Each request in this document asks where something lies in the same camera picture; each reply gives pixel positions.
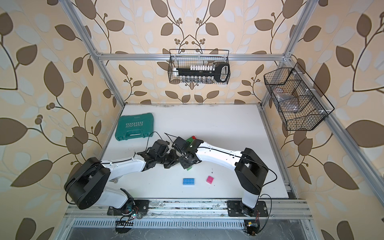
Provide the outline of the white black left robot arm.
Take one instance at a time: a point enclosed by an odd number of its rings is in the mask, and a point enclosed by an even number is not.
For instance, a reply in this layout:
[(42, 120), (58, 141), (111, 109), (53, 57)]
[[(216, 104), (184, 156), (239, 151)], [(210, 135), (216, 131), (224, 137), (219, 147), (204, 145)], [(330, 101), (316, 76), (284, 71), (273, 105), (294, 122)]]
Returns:
[(115, 190), (107, 187), (107, 182), (149, 170), (157, 164), (170, 168), (177, 164), (178, 158), (175, 150), (166, 150), (159, 154), (153, 149), (135, 154), (130, 159), (112, 162), (89, 158), (65, 183), (66, 197), (70, 197), (72, 204), (81, 210), (100, 205), (127, 212), (133, 208), (134, 198), (125, 189)]

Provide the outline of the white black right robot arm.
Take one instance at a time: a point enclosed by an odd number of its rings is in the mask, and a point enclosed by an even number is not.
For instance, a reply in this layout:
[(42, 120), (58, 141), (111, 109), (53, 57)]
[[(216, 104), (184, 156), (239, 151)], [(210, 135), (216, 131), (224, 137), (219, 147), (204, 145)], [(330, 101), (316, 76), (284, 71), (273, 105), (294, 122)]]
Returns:
[(188, 142), (180, 137), (176, 138), (172, 148), (181, 154), (179, 162), (185, 169), (200, 162), (209, 162), (234, 171), (244, 189), (243, 209), (252, 211), (256, 207), (270, 169), (252, 149), (231, 151), (199, 139)]

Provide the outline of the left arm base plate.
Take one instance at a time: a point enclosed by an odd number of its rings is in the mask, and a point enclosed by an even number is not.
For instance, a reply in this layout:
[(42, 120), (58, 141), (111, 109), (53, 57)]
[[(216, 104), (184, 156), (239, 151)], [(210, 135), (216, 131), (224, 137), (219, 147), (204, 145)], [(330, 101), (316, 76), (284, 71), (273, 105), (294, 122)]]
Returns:
[(131, 216), (142, 218), (149, 210), (149, 200), (133, 200), (125, 203), (120, 209), (109, 207), (108, 216)]

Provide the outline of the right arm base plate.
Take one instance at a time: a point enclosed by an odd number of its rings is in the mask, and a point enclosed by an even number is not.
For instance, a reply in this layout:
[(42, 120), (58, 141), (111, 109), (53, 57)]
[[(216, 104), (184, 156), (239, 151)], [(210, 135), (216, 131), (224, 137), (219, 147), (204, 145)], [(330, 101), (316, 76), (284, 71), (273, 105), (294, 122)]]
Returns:
[(268, 217), (269, 212), (265, 201), (258, 201), (252, 209), (242, 201), (227, 201), (228, 215), (230, 217)]

